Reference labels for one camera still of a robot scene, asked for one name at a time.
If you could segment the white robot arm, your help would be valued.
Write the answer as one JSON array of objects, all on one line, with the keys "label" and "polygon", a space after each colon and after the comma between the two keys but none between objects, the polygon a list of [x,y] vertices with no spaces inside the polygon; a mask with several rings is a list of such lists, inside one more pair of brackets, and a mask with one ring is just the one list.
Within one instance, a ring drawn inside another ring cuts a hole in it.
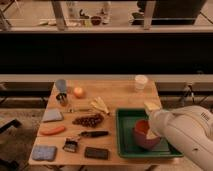
[{"label": "white robot arm", "polygon": [[204,171],[213,171],[213,113],[201,106],[146,107],[151,131],[164,137]]}]

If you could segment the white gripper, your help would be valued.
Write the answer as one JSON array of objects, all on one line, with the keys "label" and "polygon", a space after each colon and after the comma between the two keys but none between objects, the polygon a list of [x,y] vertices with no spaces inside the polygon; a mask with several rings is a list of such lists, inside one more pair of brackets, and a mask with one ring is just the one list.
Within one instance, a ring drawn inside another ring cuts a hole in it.
[{"label": "white gripper", "polygon": [[171,117],[171,113],[169,111],[159,109],[159,110],[147,110],[148,115],[148,138],[157,138],[164,136],[164,128],[167,125],[169,118]]}]

